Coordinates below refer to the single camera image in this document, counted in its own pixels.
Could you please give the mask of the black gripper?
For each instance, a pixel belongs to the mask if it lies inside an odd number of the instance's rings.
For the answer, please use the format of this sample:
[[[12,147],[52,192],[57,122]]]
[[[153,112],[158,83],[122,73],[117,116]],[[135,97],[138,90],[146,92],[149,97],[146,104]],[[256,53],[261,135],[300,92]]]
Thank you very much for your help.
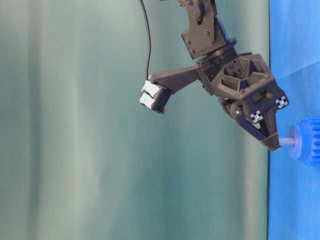
[[[171,96],[196,80],[252,137],[270,151],[280,147],[276,112],[289,100],[261,55],[226,52],[194,66],[149,75],[151,83],[172,90]]]

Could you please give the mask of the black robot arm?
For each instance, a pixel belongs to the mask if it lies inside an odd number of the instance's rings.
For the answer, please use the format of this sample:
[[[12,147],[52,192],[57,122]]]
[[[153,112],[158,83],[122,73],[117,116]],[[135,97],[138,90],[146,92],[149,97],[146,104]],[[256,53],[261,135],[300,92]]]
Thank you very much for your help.
[[[170,96],[194,81],[218,98],[226,114],[269,150],[279,148],[276,112],[289,101],[259,54],[238,54],[228,38],[213,0],[181,0],[189,28],[182,39],[196,64],[154,72],[145,82],[140,102],[163,113]]]

